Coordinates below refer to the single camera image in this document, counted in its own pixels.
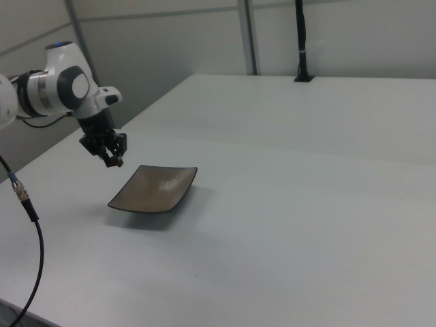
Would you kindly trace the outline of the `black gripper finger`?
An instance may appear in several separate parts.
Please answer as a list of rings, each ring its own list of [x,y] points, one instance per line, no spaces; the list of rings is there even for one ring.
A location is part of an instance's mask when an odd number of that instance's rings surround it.
[[[83,136],[79,139],[79,142],[92,156],[98,156],[105,163],[107,168],[110,167],[110,156],[107,154],[106,146],[101,143],[99,138]]]
[[[123,156],[127,151],[127,134],[109,133],[108,150],[112,153],[110,157],[110,167],[121,167],[123,165]]]

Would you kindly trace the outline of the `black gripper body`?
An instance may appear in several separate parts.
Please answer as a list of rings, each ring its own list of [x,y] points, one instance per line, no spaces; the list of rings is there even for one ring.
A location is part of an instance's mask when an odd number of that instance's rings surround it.
[[[114,121],[108,108],[104,108],[93,116],[78,119],[78,123],[83,131],[83,138],[115,133]]]

